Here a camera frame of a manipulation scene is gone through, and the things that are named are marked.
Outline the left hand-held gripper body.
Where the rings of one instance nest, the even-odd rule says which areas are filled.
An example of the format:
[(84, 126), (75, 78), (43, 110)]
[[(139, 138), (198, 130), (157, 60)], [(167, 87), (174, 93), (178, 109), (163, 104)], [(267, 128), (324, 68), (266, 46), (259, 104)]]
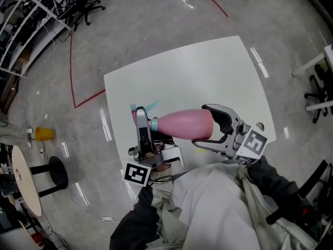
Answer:
[(128, 154), (134, 160), (126, 164), (123, 180), (139, 186), (146, 186), (150, 173), (163, 164), (179, 162), (182, 167), (185, 166), (182, 151), (172, 139), (131, 147)]

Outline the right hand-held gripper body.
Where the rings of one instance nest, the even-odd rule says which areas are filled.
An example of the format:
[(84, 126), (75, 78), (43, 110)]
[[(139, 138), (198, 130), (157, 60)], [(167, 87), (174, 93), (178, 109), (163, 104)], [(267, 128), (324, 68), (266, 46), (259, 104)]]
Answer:
[(254, 126), (244, 124), (240, 128), (243, 128), (243, 131), (236, 135), (233, 141), (233, 152), (229, 151), (225, 156), (243, 165), (253, 164), (262, 157), (268, 143), (264, 133), (265, 126), (257, 122)]

